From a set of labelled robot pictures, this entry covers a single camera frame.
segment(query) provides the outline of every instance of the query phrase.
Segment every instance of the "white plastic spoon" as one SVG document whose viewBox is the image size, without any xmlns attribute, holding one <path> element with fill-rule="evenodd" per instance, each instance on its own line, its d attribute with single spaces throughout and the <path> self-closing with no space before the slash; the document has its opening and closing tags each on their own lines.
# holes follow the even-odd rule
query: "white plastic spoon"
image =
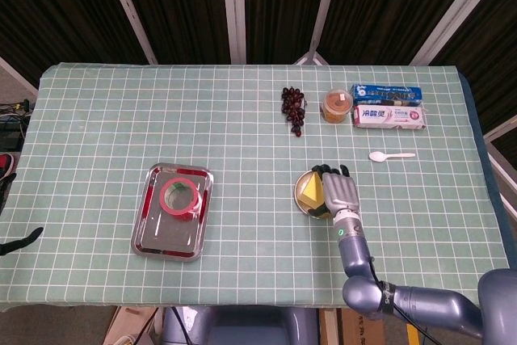
<svg viewBox="0 0 517 345">
<path fill-rule="evenodd" d="M 370 153 L 370 159 L 374 162 L 384 162 L 388 158 L 411 158 L 414 157 L 414 154 L 385 154 L 380 151 L 374 151 Z"/>
</svg>

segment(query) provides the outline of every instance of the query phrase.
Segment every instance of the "toothpaste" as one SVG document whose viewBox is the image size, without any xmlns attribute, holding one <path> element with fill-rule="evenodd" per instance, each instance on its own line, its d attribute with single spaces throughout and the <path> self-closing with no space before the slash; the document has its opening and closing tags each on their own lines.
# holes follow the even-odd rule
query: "toothpaste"
<svg viewBox="0 0 517 345">
<path fill-rule="evenodd" d="M 426 121 L 419 107 L 358 105 L 354 107 L 354 125 L 361 128 L 423 129 Z"/>
<path fill-rule="evenodd" d="M 350 94 L 354 99 L 354 105 L 417 107 L 422 103 L 422 90 L 418 86 L 354 84 Z"/>
</svg>

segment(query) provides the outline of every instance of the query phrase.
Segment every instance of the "roll of tape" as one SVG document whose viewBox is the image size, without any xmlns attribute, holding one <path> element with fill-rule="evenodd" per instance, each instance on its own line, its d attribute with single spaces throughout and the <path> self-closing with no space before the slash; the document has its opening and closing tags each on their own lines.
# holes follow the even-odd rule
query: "roll of tape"
<svg viewBox="0 0 517 345">
<path fill-rule="evenodd" d="M 191 200 L 186 207 L 181 208 L 181 209 L 174 209 L 168 205 L 168 203 L 166 201 L 166 194 L 167 194 L 167 191 L 171 187 L 178 188 L 178 189 L 180 189 L 181 187 L 190 188 Z M 165 210 L 167 213 L 169 213 L 172 216 L 183 216 L 188 213 L 192 213 L 200 206 L 200 203 L 201 203 L 201 194 L 197 190 L 197 187 L 195 186 L 195 184 L 190 179 L 186 179 L 186 178 L 170 179 L 165 183 L 165 185 L 163 185 L 162 189 L 160 190 L 160 205 L 162 206 L 163 210 Z"/>
</svg>

